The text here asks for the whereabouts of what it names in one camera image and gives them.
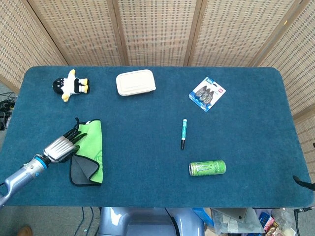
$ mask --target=penguin plush toy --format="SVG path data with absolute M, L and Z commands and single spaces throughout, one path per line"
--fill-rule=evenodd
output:
M 90 92 L 90 81 L 75 77 L 75 70 L 70 70 L 67 78 L 58 78 L 53 82 L 55 93 L 62 95 L 61 98 L 67 102 L 71 95 Z

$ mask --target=white plastic container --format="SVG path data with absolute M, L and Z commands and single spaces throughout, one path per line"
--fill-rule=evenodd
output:
M 137 70 L 116 77 L 118 93 L 121 96 L 150 92 L 156 90 L 153 73 L 150 70 Z

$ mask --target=wicker screen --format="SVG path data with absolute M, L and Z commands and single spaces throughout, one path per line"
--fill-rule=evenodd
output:
M 248 66 L 294 0 L 208 0 L 191 65 Z
M 296 124 L 301 147 L 312 181 L 315 182 L 315 115 Z
M 120 0 L 130 65 L 184 65 L 196 0 Z
M 122 64 L 106 0 L 29 2 L 69 64 Z
M 314 0 L 284 33 L 261 66 L 273 66 L 281 72 L 293 115 L 315 104 Z
M 32 66 L 66 64 L 20 0 L 0 2 L 0 76 L 17 92 Z

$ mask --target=blue carpet surface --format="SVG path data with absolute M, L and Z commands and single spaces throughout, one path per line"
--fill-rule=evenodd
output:
M 67 103 L 52 82 L 71 69 L 90 79 L 90 94 Z M 157 90 L 117 93 L 116 76 L 152 70 Z M 226 89 L 209 112 L 188 94 L 210 77 Z M 74 118 L 99 118 L 104 181 L 77 187 L 69 162 L 48 170 L 9 205 L 109 207 L 297 207 L 313 193 L 280 73 L 268 67 L 40 66 L 27 71 L 0 154 L 0 179 L 69 130 Z M 188 120 L 180 150 L 182 121 Z M 190 162 L 223 160 L 226 173 L 191 177 Z

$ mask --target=green cloth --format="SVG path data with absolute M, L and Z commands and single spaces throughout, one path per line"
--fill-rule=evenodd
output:
M 102 130 L 100 120 L 79 124 L 79 131 L 87 136 L 79 140 L 79 150 L 73 155 L 70 179 L 75 185 L 99 185 L 103 182 Z

